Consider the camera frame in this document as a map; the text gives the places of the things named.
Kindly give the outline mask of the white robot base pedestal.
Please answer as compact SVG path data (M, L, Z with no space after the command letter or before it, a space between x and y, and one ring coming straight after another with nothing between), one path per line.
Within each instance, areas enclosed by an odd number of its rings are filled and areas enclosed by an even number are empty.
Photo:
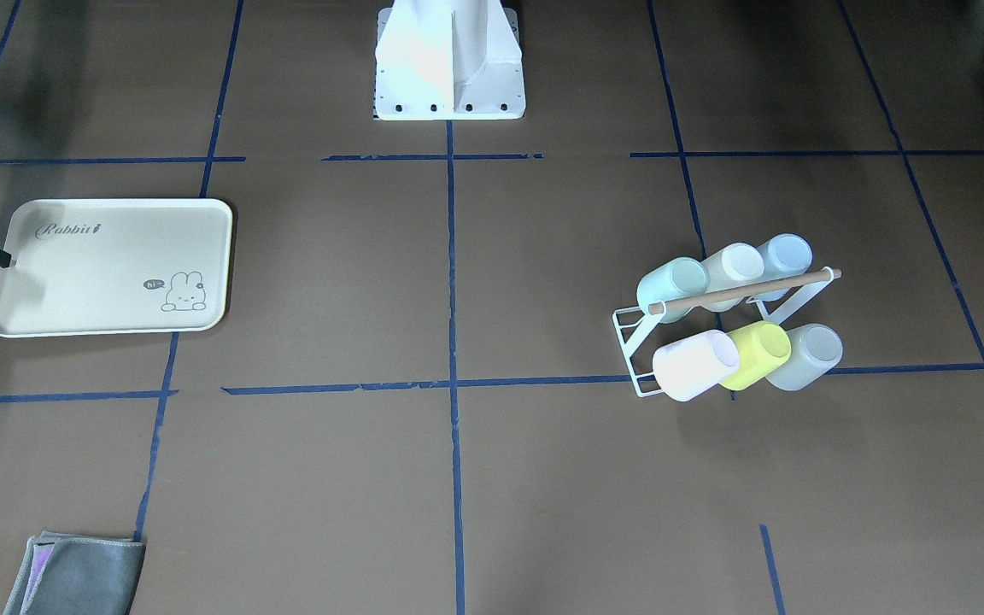
M385 121L518 120L515 1L395 1L378 12L372 112Z

